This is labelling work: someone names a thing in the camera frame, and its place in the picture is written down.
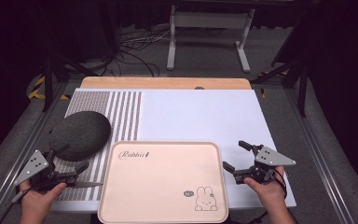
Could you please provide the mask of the pink rabbit print tray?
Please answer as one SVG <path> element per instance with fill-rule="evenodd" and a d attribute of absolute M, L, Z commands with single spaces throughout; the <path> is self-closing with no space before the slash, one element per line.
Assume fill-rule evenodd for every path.
<path fill-rule="evenodd" d="M 209 142 L 122 141 L 111 148 L 103 224 L 199 224 L 227 219 L 219 148 Z"/>

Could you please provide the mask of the person's right hand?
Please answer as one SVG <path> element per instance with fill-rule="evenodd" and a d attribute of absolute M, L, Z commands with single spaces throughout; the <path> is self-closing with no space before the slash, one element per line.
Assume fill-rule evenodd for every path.
<path fill-rule="evenodd" d="M 250 177 L 245 178 L 243 182 L 255 191 L 270 218 L 282 217 L 287 212 L 284 190 L 277 182 L 261 185 Z"/>

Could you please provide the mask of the person's left hand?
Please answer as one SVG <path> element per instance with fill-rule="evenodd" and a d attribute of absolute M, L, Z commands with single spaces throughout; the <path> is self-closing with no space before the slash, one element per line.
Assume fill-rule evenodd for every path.
<path fill-rule="evenodd" d="M 47 218 L 52 203 L 62 194 L 66 188 L 65 183 L 60 183 L 46 193 L 40 193 L 32 189 L 29 180 L 20 184 L 21 191 L 27 193 L 21 199 L 21 217 L 45 217 Z"/>

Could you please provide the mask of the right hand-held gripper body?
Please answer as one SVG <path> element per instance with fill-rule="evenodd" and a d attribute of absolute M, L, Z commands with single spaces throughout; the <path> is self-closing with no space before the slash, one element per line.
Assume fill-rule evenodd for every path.
<path fill-rule="evenodd" d="M 276 150 L 264 145 L 253 145 L 255 163 L 249 169 L 238 170 L 235 172 L 234 179 L 236 183 L 242 184 L 247 177 L 252 178 L 259 184 L 270 182 L 275 176 L 275 169 L 278 166 L 296 165 L 296 161 L 290 159 Z"/>

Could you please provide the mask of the white striped table mat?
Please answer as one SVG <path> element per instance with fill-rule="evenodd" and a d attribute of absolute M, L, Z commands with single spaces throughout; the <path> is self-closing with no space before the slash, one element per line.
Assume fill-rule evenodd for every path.
<path fill-rule="evenodd" d="M 220 159 L 236 169 L 254 165 L 255 155 L 239 146 L 264 145 L 275 149 L 262 110 L 252 90 L 129 90 L 78 89 L 67 116 L 81 111 L 105 115 L 111 134 L 102 150 L 88 159 L 89 168 L 80 180 L 104 182 L 111 148 L 122 141 L 209 142 L 220 151 Z M 228 211 L 260 206 L 256 193 L 223 168 Z M 56 211 L 98 215 L 103 184 L 99 187 L 67 189 L 53 204 Z"/>

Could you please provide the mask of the black tripod stand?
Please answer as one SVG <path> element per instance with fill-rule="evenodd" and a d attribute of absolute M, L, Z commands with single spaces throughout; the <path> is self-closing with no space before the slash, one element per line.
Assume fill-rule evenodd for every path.
<path fill-rule="evenodd" d="M 298 96 L 297 96 L 297 109 L 300 115 L 305 118 L 305 102 L 306 91 L 308 84 L 309 69 L 305 61 L 294 61 L 283 64 L 276 69 L 269 72 L 262 72 L 261 76 L 251 79 L 251 84 L 262 84 L 272 78 L 285 73 L 282 78 L 281 84 L 284 89 L 292 89 L 297 82 L 299 82 Z"/>
<path fill-rule="evenodd" d="M 45 104 L 44 112 L 47 112 L 52 106 L 53 98 L 53 77 L 56 77 L 60 83 L 66 83 L 69 80 L 66 64 L 69 64 L 80 74 L 88 77 L 97 77 L 97 74 L 90 69 L 76 63 L 73 60 L 56 52 L 50 53 L 45 60 L 44 64 L 44 77 L 45 77 Z"/>

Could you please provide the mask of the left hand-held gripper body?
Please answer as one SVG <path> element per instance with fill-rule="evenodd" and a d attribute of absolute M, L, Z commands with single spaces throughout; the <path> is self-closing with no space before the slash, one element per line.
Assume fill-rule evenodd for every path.
<path fill-rule="evenodd" d="M 25 180 L 29 180 L 34 190 L 49 191 L 60 183 L 65 183 L 68 187 L 76 186 L 78 173 L 59 173 L 56 171 L 54 159 L 56 152 L 41 152 L 36 150 L 30 159 L 23 165 L 22 170 L 14 181 L 17 187 Z"/>

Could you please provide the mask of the aluminium floor rail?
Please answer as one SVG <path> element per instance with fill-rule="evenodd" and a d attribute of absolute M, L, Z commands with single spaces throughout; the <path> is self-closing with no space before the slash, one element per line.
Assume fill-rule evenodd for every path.
<path fill-rule="evenodd" d="M 36 149 L 56 107 L 62 102 L 61 96 L 67 86 L 67 83 L 55 84 L 52 103 L 45 112 L 45 102 L 32 100 L 0 146 L 0 216 L 14 192 L 18 171 Z"/>
<path fill-rule="evenodd" d="M 328 164 L 324 159 L 322 151 L 320 150 L 311 127 L 307 119 L 301 115 L 299 109 L 297 108 L 297 98 L 295 92 L 293 90 L 285 90 L 284 93 L 289 101 L 290 106 L 294 110 L 296 119 L 301 127 L 302 132 L 306 136 L 313 163 L 315 164 L 319 176 L 322 179 L 324 188 L 335 209 L 340 224 L 354 224 L 351 212 L 349 211 L 349 208 L 346 205 L 340 190 L 338 189 L 337 181 L 333 177 Z"/>

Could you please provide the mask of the dark grey round cushion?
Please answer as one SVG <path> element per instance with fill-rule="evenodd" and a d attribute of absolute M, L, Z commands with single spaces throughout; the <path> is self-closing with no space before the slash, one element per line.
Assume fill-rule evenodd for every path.
<path fill-rule="evenodd" d="M 108 118 L 95 111 L 76 112 L 60 122 L 51 133 L 51 149 L 69 144 L 57 157 L 65 161 L 83 161 L 103 149 L 111 134 Z"/>

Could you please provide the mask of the white metal stand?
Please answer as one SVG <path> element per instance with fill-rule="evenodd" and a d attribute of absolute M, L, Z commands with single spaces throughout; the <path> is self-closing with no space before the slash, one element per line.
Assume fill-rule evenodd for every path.
<path fill-rule="evenodd" d="M 251 68 L 248 62 L 244 45 L 249 34 L 254 18 L 255 10 L 250 9 L 247 13 L 209 13 L 209 12 L 180 12 L 176 6 L 171 6 L 170 15 L 170 45 L 167 58 L 167 69 L 173 70 L 175 64 L 176 38 L 175 31 L 180 28 L 216 28 L 242 30 L 241 39 L 235 42 L 241 67 L 244 73 L 249 73 Z"/>

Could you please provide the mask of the knife with steel blade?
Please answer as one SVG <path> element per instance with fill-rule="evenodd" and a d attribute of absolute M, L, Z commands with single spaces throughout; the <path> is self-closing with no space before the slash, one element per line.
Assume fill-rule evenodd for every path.
<path fill-rule="evenodd" d="M 80 181 L 80 182 L 75 182 L 75 183 L 68 184 L 67 187 L 74 188 L 74 189 L 94 188 L 94 187 L 99 187 L 102 184 L 103 183 L 101 183 L 101 182 L 84 182 L 84 181 Z"/>

